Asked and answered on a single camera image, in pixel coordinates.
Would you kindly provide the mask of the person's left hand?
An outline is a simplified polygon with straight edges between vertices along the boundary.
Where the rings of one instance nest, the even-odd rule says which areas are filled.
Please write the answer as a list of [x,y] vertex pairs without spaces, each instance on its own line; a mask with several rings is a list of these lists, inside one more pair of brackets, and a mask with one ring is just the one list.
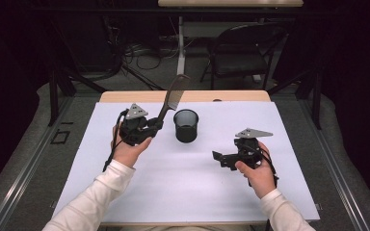
[[131,146],[122,141],[117,126],[113,127],[111,150],[113,159],[127,167],[133,168],[139,156],[149,147],[152,138],[146,138],[142,143]]

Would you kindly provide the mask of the white table mat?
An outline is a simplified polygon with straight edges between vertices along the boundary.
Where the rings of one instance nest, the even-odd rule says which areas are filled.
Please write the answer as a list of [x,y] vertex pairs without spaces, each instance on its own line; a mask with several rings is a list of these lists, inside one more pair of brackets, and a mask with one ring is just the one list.
[[198,134],[182,143],[170,115],[139,157],[126,191],[106,212],[103,223],[114,225],[201,225],[265,221],[260,201],[239,172],[221,167],[214,152],[236,152],[233,141],[246,128],[267,132],[277,186],[305,219],[319,214],[301,167],[273,102],[182,102],[198,114]]

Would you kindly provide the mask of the white table leg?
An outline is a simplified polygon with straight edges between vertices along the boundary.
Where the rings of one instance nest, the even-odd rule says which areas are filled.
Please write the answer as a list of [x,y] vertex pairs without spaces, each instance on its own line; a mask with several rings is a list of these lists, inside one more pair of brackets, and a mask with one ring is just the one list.
[[184,49],[184,33],[183,33],[183,17],[178,17],[178,63],[177,74],[185,73],[185,49]]

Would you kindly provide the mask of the grey metal floor rail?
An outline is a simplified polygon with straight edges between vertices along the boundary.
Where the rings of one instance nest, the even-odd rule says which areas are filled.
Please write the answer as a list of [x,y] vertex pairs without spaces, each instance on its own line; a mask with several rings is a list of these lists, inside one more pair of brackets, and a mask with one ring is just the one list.
[[33,120],[0,173],[0,231],[28,188],[50,140],[72,105],[73,97],[61,101],[58,118],[49,126],[49,103],[41,101]]
[[315,135],[317,142],[320,144],[322,149],[322,156],[324,162],[329,171],[331,180],[335,185],[335,188],[338,192],[338,195],[343,203],[343,206],[351,220],[356,231],[370,231],[370,227],[367,224],[360,208],[356,202],[356,199],[347,184],[347,181],[344,178],[342,171],[339,168],[338,163],[336,162],[330,146],[328,145],[325,136],[321,130],[319,130],[313,122],[311,109],[308,106],[308,103],[305,100],[299,100],[302,111],[304,112],[304,117],[312,130],[312,133]]

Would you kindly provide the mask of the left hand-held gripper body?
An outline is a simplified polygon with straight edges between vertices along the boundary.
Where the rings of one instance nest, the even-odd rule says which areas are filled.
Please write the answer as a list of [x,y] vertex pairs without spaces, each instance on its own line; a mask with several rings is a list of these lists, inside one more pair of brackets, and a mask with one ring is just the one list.
[[119,135],[125,143],[134,146],[152,136],[151,130],[147,127],[147,115],[148,112],[136,103],[133,103],[126,111],[124,120],[119,128]]

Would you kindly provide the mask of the black metal stand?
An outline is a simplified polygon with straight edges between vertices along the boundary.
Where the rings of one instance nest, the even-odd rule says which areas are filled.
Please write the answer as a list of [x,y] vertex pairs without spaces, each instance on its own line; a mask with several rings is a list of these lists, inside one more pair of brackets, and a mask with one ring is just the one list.
[[105,88],[92,82],[88,78],[83,77],[77,71],[74,71],[68,67],[64,67],[61,70],[54,70],[49,75],[49,93],[51,110],[51,117],[49,121],[50,126],[54,124],[54,122],[60,115],[58,90],[61,90],[61,92],[67,97],[74,96],[77,90],[72,84],[73,80],[76,80],[77,82],[80,82],[99,93],[103,93],[106,91]]
[[267,90],[269,95],[279,92],[299,81],[299,86],[295,91],[297,99],[311,98],[311,119],[317,129],[321,129],[320,125],[320,106],[321,106],[321,90],[322,90],[322,71],[317,69],[306,69],[300,74],[289,78],[275,87]]

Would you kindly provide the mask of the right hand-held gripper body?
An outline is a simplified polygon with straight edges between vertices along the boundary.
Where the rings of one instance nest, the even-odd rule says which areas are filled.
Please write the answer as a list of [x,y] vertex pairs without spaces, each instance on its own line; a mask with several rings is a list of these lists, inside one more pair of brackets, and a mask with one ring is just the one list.
[[248,167],[255,168],[258,162],[265,159],[262,149],[259,147],[258,138],[271,137],[272,133],[246,128],[235,135],[234,144],[237,147],[236,154],[223,155],[222,162],[228,162],[230,169],[235,169],[238,161]]

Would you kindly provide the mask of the dark brown comb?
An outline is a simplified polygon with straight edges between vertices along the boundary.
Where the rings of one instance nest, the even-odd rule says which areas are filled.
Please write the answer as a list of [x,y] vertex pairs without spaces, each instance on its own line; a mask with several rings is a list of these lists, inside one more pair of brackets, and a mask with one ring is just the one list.
[[161,122],[164,120],[168,110],[175,111],[184,93],[184,90],[188,88],[191,78],[184,75],[178,74],[172,81],[165,97],[163,107],[157,117],[157,121]]

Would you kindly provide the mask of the black folding chair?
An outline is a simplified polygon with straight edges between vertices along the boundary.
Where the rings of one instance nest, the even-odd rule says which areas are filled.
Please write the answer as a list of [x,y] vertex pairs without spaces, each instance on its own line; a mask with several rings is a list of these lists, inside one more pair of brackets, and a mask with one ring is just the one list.
[[266,89],[276,47],[287,36],[277,23],[240,25],[219,34],[207,47],[208,64],[200,81],[210,75],[210,87],[216,78],[260,75]]

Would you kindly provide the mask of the black mesh pen cup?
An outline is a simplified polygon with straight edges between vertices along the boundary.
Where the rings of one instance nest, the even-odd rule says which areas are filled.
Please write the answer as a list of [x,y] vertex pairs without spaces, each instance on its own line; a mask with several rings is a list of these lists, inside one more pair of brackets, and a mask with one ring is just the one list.
[[178,111],[174,117],[176,138],[184,143],[190,143],[198,135],[198,114],[189,109]]

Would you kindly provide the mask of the person's right hand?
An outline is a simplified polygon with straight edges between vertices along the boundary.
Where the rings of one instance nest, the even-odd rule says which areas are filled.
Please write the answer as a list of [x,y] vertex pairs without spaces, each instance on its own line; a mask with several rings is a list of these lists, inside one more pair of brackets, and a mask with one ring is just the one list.
[[265,157],[258,167],[250,168],[241,161],[238,161],[235,166],[249,180],[257,197],[262,198],[276,188],[276,183],[271,165],[269,164],[269,150],[262,142],[258,144]]

